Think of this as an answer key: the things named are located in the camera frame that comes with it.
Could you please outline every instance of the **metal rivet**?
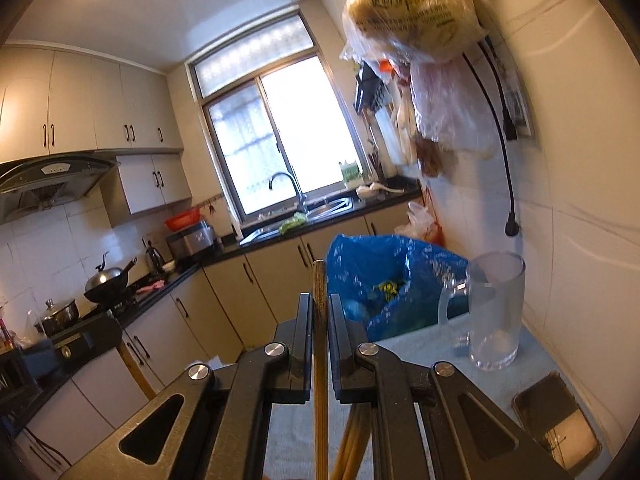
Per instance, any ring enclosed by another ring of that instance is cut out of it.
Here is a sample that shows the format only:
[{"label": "metal rivet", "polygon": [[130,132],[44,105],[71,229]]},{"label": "metal rivet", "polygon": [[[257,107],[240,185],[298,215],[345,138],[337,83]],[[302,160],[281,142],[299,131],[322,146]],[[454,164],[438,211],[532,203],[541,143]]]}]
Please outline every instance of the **metal rivet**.
[{"label": "metal rivet", "polygon": [[358,346],[358,351],[362,355],[375,355],[379,350],[380,348],[375,343],[362,343],[360,346]]},{"label": "metal rivet", "polygon": [[189,374],[189,377],[191,379],[197,381],[199,379],[204,379],[209,375],[209,367],[204,364],[193,365],[189,368],[189,371],[187,373]]},{"label": "metal rivet", "polygon": [[451,363],[442,361],[435,366],[436,373],[441,377],[451,377],[456,370]]},{"label": "metal rivet", "polygon": [[282,343],[269,343],[264,347],[264,353],[271,357],[282,355],[284,354],[284,345]]}]

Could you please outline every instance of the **black cable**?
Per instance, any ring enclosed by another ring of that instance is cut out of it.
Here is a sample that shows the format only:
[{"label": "black cable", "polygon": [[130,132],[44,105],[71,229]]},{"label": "black cable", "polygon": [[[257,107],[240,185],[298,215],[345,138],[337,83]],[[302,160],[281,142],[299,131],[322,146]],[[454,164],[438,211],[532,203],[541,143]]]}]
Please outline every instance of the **black cable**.
[{"label": "black cable", "polygon": [[482,94],[484,95],[484,98],[486,99],[486,102],[489,105],[489,108],[491,108],[491,114],[494,116],[495,127],[498,130],[498,136],[500,137],[500,145],[502,147],[502,159],[504,160],[504,173],[507,176],[507,185],[509,187],[509,199],[511,201],[511,211],[509,211],[509,218],[504,227],[504,233],[509,237],[514,237],[520,232],[520,226],[516,222],[516,205],[515,205],[515,200],[513,198],[513,185],[511,183],[511,171],[509,170],[509,161],[507,159],[507,145],[504,142],[504,136],[502,134],[502,129],[500,127],[500,120],[498,119],[498,114],[495,111],[494,104],[491,102],[491,98],[489,97],[489,94],[487,93],[486,88],[484,87],[484,85],[482,84],[482,81],[480,80],[480,77],[478,76],[478,72],[476,72],[476,69],[469,61],[469,58],[466,56],[466,54],[463,53],[462,57],[465,59],[466,64],[469,67],[469,70],[471,70],[471,73],[476,78],[476,82],[478,82],[478,85],[482,90]]},{"label": "black cable", "polygon": [[[488,42],[487,44],[491,48],[492,53],[497,59],[494,44],[490,42],[491,40],[489,40],[488,36],[486,37],[486,40]],[[513,123],[513,120],[511,119],[511,115],[509,113],[509,109],[507,108],[507,100],[504,98],[504,89],[502,88],[502,81],[500,79],[500,76],[498,75],[498,71],[495,69],[494,62],[491,61],[491,57],[489,56],[489,54],[487,54],[486,49],[484,48],[484,46],[482,46],[482,43],[480,41],[478,42],[478,46],[480,47],[480,50],[482,50],[487,63],[491,67],[491,72],[494,73],[495,83],[498,85],[500,104],[502,105],[502,128],[504,130],[504,136],[507,140],[516,140],[518,139],[518,131],[516,130],[516,125]]]},{"label": "black cable", "polygon": [[66,456],[64,456],[62,453],[60,453],[55,447],[51,447],[49,444],[47,444],[46,442],[44,442],[43,440],[40,440],[36,435],[33,434],[33,431],[31,431],[29,428],[27,428],[26,426],[24,427],[24,431],[26,431],[27,433],[29,433],[34,440],[36,441],[36,443],[40,444],[42,447],[46,448],[46,449],[50,449],[52,452],[54,452],[56,455],[58,455],[62,460],[64,460],[66,462],[66,464],[71,467],[72,464],[71,462],[69,462],[69,460],[66,459]]}]

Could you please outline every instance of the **wall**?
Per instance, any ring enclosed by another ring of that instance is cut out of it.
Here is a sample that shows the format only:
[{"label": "wall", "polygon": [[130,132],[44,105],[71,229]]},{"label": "wall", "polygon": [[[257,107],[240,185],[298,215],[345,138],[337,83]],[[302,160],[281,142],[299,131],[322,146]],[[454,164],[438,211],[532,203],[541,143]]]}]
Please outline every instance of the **wall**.
[{"label": "wall", "polygon": [[[351,121],[356,127],[365,149],[368,150],[367,129],[362,119],[353,110],[355,68],[352,63],[338,58],[344,47],[344,41],[320,0],[302,0],[298,5],[309,29],[318,42],[333,77],[334,85],[349,111]],[[201,203],[223,192],[222,178],[220,173],[216,171],[215,150],[209,137],[202,109],[197,102],[188,65],[177,66],[167,75],[167,81],[184,144],[182,164],[193,194],[193,203]],[[388,169],[389,175],[394,174],[395,168],[389,161],[384,144],[380,142],[380,145],[381,160],[385,171]],[[231,228],[226,201],[219,200],[214,206],[216,212],[212,217],[209,217],[210,222],[218,234],[229,234]]]},{"label": "wall", "polygon": [[44,310],[45,301],[75,298],[80,315],[93,306],[84,285],[109,251],[107,267],[138,262],[129,283],[148,273],[142,237],[170,259],[162,221],[167,210],[151,213],[112,229],[100,190],[82,200],[31,214],[0,226],[0,306],[10,330],[24,332],[27,312]]},{"label": "wall", "polygon": [[[322,2],[340,28],[345,0]],[[523,254],[526,322],[616,452],[640,406],[640,66],[597,0],[476,4],[501,57],[513,56],[537,126],[535,140],[509,147],[522,234],[504,235],[500,157],[449,160],[446,175],[428,181],[436,211],[453,250]]]}]

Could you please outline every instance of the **stainless steel pot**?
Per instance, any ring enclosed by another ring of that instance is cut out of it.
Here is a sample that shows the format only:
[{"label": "stainless steel pot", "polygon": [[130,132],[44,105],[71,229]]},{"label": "stainless steel pot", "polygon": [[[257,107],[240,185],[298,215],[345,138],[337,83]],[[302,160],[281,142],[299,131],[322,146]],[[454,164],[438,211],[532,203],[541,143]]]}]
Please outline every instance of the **stainless steel pot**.
[{"label": "stainless steel pot", "polygon": [[201,220],[189,227],[171,233],[166,238],[169,252],[179,262],[216,244],[216,232],[206,221]]},{"label": "stainless steel pot", "polygon": [[[66,330],[78,321],[78,306],[76,300],[60,301],[53,303],[53,300],[47,300],[47,310],[40,317],[44,333],[51,337],[58,332]],[[40,324],[34,325],[38,332],[42,333]]]}]

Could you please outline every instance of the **sink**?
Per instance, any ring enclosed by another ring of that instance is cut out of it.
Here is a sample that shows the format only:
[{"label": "sink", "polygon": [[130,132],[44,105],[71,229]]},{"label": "sink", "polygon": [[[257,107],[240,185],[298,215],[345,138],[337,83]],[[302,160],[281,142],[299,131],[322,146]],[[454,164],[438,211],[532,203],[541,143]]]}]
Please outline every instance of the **sink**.
[{"label": "sink", "polygon": [[[306,219],[308,222],[315,222],[323,219],[326,220],[328,218],[331,218],[331,216],[335,214],[348,211],[352,207],[353,201],[351,200],[351,198],[339,198],[337,200],[333,200],[329,203],[322,204],[318,207],[313,208],[306,214]],[[251,242],[269,240],[270,238],[280,236],[280,226],[287,220],[288,218],[256,229],[253,233],[244,238],[239,245],[243,246]]]},{"label": "sink", "polygon": [[353,202],[351,201],[351,198],[339,198],[338,200],[333,200],[332,202],[322,204],[321,206],[312,209],[309,213],[306,214],[306,219],[309,222],[312,222],[314,220],[326,218],[327,216],[332,216],[343,211],[347,211],[352,207]]}]

